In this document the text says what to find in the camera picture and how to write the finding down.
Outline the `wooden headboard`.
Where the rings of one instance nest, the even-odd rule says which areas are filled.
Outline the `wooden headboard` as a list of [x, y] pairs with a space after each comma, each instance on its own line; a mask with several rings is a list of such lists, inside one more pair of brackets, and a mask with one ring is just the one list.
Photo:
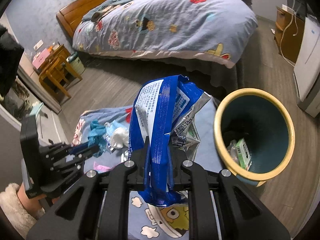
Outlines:
[[57, 21], [67, 38], [73, 38], [81, 19], [106, 0], [76, 0], [56, 13]]

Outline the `white green canister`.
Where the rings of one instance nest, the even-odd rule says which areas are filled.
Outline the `white green canister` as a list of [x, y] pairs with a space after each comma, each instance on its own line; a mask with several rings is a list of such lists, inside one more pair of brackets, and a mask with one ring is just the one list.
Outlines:
[[82, 61], [80, 60], [80, 57], [77, 52], [74, 52], [69, 57], [67, 57], [67, 62], [77, 72], [77, 74], [81, 75], [85, 71], [85, 67]]

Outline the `white air purifier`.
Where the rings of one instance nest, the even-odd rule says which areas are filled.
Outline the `white air purifier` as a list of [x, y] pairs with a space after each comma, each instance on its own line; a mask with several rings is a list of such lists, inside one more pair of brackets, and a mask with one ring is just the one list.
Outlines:
[[310, 14], [305, 18], [302, 45], [293, 76], [298, 107], [316, 117], [319, 114], [319, 21]]

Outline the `wooden stool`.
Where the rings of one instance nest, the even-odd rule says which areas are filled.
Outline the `wooden stool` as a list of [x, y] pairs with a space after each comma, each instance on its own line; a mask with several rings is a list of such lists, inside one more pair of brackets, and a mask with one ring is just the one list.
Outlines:
[[71, 53], [65, 46], [59, 45], [53, 50], [40, 66], [39, 82], [41, 86], [57, 101], [59, 101], [58, 92], [70, 99], [72, 96], [67, 90], [67, 86], [71, 84], [70, 77], [82, 80], [67, 61]]

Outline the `bed with blue duvet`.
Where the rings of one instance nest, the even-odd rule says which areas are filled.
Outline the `bed with blue duvet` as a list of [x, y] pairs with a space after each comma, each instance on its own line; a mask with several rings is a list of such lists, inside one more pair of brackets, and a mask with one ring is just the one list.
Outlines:
[[106, 0], [90, 10], [73, 48], [126, 59], [198, 59], [232, 68], [258, 22], [252, 0]]

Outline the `green box in bin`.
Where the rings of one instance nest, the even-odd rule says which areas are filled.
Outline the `green box in bin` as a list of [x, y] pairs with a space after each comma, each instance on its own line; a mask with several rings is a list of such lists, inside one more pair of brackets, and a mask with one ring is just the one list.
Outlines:
[[244, 138], [240, 139], [236, 143], [235, 149], [238, 155], [239, 165], [248, 171], [250, 166], [252, 165], [252, 160]]

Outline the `white crumpled tissue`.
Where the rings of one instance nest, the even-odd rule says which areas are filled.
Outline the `white crumpled tissue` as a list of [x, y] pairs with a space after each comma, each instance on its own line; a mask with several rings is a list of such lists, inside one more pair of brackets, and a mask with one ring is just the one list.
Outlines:
[[129, 130], [126, 126], [120, 124], [116, 120], [106, 122], [105, 140], [108, 149], [112, 152], [116, 149], [127, 147], [129, 144]]

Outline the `blue face mask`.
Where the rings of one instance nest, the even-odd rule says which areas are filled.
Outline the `blue face mask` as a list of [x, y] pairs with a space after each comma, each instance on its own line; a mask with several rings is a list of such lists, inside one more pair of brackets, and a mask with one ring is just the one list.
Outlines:
[[99, 146], [99, 151], [93, 156], [99, 158], [103, 153], [108, 150], [107, 140], [106, 140], [106, 127], [99, 124], [98, 120], [95, 119], [90, 123], [90, 132], [88, 134], [88, 146], [97, 145]]

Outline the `teal bin yellow rim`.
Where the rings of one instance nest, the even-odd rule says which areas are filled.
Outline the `teal bin yellow rim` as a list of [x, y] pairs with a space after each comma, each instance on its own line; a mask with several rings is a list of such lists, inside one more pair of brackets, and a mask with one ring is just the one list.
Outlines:
[[[249, 169], [228, 153], [232, 140], [244, 140], [251, 156]], [[214, 140], [225, 167], [242, 182], [260, 187], [279, 175], [295, 149], [295, 128], [287, 109], [270, 93], [238, 89], [219, 104], [214, 118]]]

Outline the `trash pile in bin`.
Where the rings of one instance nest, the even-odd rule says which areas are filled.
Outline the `trash pile in bin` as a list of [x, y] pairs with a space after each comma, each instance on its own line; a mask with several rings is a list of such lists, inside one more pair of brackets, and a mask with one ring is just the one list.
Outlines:
[[229, 155], [231, 156], [231, 158], [233, 159], [233, 161], [235, 163], [237, 163], [238, 165], [240, 165], [240, 161], [239, 161], [239, 158], [238, 158], [238, 152], [236, 150], [236, 141], [235, 140], [232, 140], [229, 144], [229, 146], [227, 147], [227, 151], [229, 153]]

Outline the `pink box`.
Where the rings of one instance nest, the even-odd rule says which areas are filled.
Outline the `pink box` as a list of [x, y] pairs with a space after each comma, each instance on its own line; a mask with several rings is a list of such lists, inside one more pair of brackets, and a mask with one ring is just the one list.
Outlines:
[[44, 63], [46, 58], [50, 55], [50, 50], [45, 48], [43, 51], [37, 53], [32, 61], [33, 67], [39, 69], [40, 66]]

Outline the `blue silver snack bag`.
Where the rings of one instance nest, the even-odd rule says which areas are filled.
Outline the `blue silver snack bag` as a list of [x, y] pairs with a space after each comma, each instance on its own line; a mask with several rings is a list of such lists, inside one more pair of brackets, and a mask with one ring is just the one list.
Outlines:
[[211, 96], [188, 77], [167, 76], [147, 82], [139, 91], [129, 127], [129, 156], [148, 144], [144, 190], [148, 204], [167, 207], [184, 202], [174, 191], [174, 150], [194, 160], [200, 144], [194, 118]]

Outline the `purple wrapper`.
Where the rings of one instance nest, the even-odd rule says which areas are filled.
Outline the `purple wrapper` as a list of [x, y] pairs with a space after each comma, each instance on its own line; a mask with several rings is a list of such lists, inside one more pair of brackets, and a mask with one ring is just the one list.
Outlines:
[[98, 164], [97, 162], [94, 162], [93, 169], [96, 170], [98, 173], [104, 173], [104, 172], [110, 171], [112, 168], [105, 165]]

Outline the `wooden nightstand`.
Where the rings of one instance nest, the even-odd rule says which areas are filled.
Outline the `wooden nightstand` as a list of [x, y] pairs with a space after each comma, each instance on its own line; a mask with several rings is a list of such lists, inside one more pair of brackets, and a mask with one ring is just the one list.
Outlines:
[[302, 44], [305, 21], [277, 7], [277, 19], [274, 39], [279, 54], [296, 63]]

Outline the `blue cartoon blanket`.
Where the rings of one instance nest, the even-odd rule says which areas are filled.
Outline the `blue cartoon blanket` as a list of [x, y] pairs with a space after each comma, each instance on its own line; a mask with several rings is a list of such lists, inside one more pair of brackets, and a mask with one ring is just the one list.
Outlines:
[[[222, 170], [223, 165], [215, 149], [214, 117], [219, 101], [210, 99], [195, 115], [195, 126], [200, 137], [195, 158], [196, 163], [204, 169], [213, 172]], [[90, 123], [97, 119], [99, 124], [116, 120], [128, 127], [132, 108], [101, 108], [85, 111], [80, 115], [75, 129], [73, 145], [88, 141]], [[127, 149], [121, 148], [113, 152], [106, 151], [99, 158], [91, 157], [85, 161], [84, 171], [93, 170], [94, 162], [114, 168], [127, 160]], [[170, 207], [156, 207], [144, 202], [135, 191], [130, 193], [129, 205], [129, 239], [188, 239], [189, 238], [189, 209], [186, 204]]]

